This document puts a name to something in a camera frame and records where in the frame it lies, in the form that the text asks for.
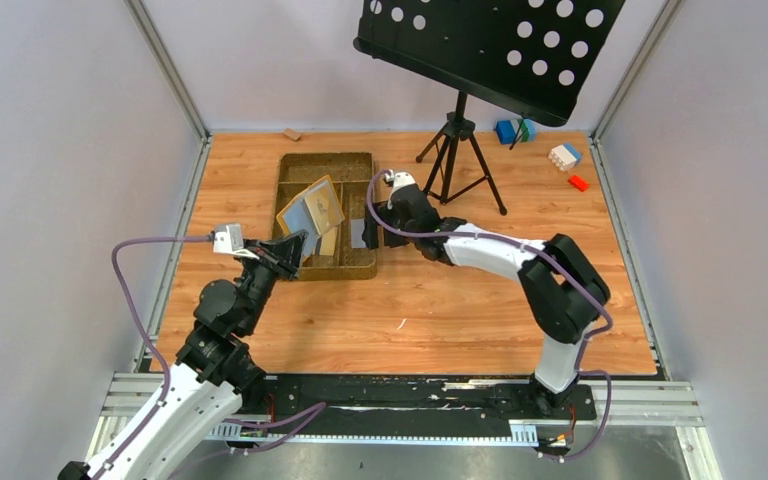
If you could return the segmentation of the yellow leather card holder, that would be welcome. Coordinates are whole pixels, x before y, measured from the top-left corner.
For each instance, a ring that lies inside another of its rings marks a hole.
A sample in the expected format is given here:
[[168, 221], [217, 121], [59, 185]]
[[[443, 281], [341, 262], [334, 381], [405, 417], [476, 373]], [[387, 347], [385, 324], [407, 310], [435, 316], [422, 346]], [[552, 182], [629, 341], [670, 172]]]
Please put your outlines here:
[[276, 214], [285, 234], [306, 232], [303, 258], [336, 255], [339, 227], [345, 220], [342, 203], [330, 175], [302, 188]]

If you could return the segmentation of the beige illustrated card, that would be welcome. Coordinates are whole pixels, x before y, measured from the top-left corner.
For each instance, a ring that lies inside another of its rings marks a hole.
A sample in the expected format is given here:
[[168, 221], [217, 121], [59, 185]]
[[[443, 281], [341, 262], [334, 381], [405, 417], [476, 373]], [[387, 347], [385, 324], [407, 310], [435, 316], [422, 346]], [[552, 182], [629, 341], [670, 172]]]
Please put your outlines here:
[[304, 197], [305, 206], [318, 234], [325, 234], [344, 220], [336, 190], [330, 182], [313, 186]]

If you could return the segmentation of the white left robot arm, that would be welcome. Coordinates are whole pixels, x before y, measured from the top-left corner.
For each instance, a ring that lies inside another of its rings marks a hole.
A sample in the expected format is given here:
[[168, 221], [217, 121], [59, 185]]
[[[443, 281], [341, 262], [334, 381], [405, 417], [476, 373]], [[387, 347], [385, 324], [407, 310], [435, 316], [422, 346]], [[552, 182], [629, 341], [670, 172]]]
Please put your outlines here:
[[126, 427], [88, 461], [70, 461], [61, 479], [169, 479], [210, 430], [237, 412], [265, 372], [243, 337], [253, 334], [275, 285], [297, 277], [307, 232], [273, 240], [246, 239], [237, 224], [179, 236], [209, 243], [242, 265], [232, 280], [202, 289], [194, 324], [173, 363], [159, 361], [160, 386]]

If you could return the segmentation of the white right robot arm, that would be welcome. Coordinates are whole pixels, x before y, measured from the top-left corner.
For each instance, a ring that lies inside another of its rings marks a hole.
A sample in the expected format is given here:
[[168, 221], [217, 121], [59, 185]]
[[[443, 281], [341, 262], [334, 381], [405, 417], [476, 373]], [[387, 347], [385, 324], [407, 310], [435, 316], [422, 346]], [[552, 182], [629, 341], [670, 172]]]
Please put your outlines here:
[[426, 259], [468, 267], [518, 283], [544, 334], [531, 376], [531, 395], [544, 409], [560, 407], [580, 377], [594, 323], [606, 317], [611, 293], [575, 241], [557, 234], [548, 241], [494, 233], [459, 218], [442, 217], [415, 185], [394, 188], [386, 201], [366, 201], [365, 240], [377, 233], [389, 247], [413, 245]]

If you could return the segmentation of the woven straw divided tray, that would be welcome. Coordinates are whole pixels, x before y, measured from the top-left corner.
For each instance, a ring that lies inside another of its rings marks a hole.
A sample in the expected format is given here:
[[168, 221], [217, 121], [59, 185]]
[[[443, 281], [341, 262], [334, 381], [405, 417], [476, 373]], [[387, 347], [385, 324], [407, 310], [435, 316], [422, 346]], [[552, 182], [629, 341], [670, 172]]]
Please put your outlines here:
[[376, 253], [362, 239], [374, 172], [366, 152], [290, 153], [280, 159], [272, 235], [307, 233], [300, 281], [375, 277]]

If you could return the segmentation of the small wooden block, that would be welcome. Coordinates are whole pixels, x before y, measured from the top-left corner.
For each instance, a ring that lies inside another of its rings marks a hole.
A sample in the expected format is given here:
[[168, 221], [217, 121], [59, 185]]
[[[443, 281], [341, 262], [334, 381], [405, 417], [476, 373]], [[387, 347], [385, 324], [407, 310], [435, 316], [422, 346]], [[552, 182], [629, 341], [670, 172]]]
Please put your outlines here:
[[303, 134], [301, 132], [296, 131], [296, 130], [291, 129], [291, 128], [284, 129], [283, 130], [283, 135], [286, 138], [288, 138], [288, 139], [290, 139], [291, 141], [294, 141], [294, 142], [297, 142], [297, 141], [301, 140], [302, 137], [303, 137]]

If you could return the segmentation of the blue green toy block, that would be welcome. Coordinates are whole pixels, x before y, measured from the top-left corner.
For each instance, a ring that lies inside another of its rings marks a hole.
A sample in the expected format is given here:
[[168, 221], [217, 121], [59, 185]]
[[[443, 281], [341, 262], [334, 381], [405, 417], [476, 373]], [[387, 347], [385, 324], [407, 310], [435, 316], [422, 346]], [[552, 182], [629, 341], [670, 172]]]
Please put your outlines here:
[[494, 132], [501, 145], [527, 143], [534, 141], [537, 137], [535, 123], [526, 118], [498, 121]]

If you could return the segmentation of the white blue toy block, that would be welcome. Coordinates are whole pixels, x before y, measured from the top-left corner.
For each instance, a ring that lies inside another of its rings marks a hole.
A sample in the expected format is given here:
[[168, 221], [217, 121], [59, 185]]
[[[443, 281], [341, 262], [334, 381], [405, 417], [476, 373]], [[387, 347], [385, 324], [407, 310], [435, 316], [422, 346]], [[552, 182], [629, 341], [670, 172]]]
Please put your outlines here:
[[553, 147], [547, 158], [560, 171], [566, 172], [580, 164], [583, 154], [572, 144], [563, 143]]

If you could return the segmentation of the red toy block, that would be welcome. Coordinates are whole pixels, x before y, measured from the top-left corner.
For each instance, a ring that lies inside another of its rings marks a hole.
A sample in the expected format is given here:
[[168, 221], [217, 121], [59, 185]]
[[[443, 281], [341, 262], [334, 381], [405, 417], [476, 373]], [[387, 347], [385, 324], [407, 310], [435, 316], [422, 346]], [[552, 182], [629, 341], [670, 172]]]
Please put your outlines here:
[[579, 192], [586, 192], [590, 187], [590, 184], [578, 175], [570, 176], [568, 183]]

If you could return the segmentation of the black music stand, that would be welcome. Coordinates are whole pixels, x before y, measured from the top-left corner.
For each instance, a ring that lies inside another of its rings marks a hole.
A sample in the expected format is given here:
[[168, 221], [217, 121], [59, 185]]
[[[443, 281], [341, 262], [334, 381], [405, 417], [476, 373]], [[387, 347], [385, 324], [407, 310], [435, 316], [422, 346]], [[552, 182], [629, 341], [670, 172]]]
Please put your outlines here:
[[458, 144], [477, 142], [468, 97], [547, 127], [567, 124], [621, 1], [366, 1], [354, 48], [458, 92], [424, 191], [456, 199]]

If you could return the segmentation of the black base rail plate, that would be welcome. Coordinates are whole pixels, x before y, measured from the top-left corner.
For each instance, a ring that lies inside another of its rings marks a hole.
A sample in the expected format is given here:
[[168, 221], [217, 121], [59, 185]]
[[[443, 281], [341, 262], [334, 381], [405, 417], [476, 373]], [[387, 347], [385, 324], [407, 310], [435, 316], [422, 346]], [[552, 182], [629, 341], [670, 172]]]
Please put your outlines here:
[[551, 406], [538, 399], [528, 379], [467, 377], [302, 375], [268, 376], [244, 395], [235, 416], [278, 421], [320, 402], [325, 410], [302, 434], [332, 437], [502, 438], [511, 424], [546, 421], [569, 427], [592, 421], [592, 391], [574, 387]]

